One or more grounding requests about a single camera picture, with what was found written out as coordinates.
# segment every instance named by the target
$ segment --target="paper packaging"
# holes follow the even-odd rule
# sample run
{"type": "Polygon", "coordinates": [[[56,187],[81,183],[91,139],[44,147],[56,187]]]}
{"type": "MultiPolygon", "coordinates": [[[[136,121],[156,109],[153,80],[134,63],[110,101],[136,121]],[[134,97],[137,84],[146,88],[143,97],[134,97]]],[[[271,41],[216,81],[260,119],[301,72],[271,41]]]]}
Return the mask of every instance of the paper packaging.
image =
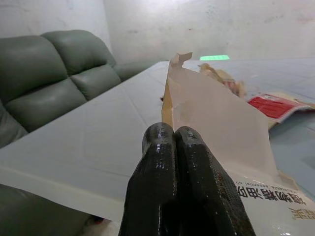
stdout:
{"type": "Polygon", "coordinates": [[[190,126],[233,179],[257,236],[313,236],[315,203],[277,170],[267,117],[208,76],[170,62],[162,121],[190,126]]]}

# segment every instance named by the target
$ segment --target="white tabletop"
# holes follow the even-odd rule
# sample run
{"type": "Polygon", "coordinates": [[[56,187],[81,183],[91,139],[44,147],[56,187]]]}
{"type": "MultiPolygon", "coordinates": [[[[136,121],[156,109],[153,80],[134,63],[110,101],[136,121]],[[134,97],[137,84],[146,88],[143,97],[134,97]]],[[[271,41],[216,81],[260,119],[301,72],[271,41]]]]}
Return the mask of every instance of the white tabletop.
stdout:
{"type": "MultiPolygon", "coordinates": [[[[200,61],[184,67],[197,71],[200,61]]],[[[244,80],[248,98],[286,92],[315,102],[315,59],[210,62],[244,80]]],[[[168,62],[121,85],[0,150],[0,182],[74,209],[120,221],[142,137],[161,121],[168,62]]],[[[315,116],[294,115],[271,132],[278,169],[315,194],[315,116]]]]}

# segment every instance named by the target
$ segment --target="white wall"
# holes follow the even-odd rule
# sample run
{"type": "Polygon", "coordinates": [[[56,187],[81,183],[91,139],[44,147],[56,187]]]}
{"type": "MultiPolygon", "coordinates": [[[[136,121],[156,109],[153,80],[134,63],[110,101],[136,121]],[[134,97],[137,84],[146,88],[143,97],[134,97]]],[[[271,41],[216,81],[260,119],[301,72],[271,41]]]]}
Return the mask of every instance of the white wall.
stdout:
{"type": "Polygon", "coordinates": [[[0,38],[74,29],[111,49],[103,0],[0,0],[0,38]]]}
{"type": "Polygon", "coordinates": [[[118,62],[315,56],[315,0],[104,0],[118,62]]]}

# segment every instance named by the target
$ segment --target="green leather sofa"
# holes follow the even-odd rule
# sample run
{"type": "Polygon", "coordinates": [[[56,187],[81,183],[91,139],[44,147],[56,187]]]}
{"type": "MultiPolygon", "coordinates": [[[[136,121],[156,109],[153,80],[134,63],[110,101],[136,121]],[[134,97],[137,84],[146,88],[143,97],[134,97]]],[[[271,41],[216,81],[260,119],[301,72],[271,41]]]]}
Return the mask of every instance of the green leather sofa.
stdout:
{"type": "MultiPolygon", "coordinates": [[[[0,148],[141,72],[84,30],[0,39],[0,148]]],[[[90,215],[0,185],[1,236],[74,236],[90,215]]]]}

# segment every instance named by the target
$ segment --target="sofa cushion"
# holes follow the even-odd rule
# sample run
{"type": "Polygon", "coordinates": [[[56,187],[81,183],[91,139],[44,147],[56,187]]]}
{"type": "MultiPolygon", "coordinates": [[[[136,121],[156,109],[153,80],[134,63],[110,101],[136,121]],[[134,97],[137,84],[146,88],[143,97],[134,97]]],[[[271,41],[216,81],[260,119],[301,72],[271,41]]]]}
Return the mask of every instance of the sofa cushion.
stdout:
{"type": "Polygon", "coordinates": [[[67,78],[54,46],[40,36],[0,39],[0,99],[4,104],[25,92],[67,78]]]}
{"type": "Polygon", "coordinates": [[[26,130],[5,110],[0,102],[0,148],[26,134],[26,130]]]}
{"type": "Polygon", "coordinates": [[[104,42],[85,30],[54,31],[42,35],[57,49],[68,75],[79,74],[93,67],[116,64],[104,42]]]}
{"type": "Polygon", "coordinates": [[[85,102],[83,94],[68,78],[18,97],[5,107],[31,132],[85,102]]]}
{"type": "Polygon", "coordinates": [[[102,65],[80,74],[72,75],[71,80],[87,100],[95,98],[121,82],[119,76],[110,65],[102,65]]]}

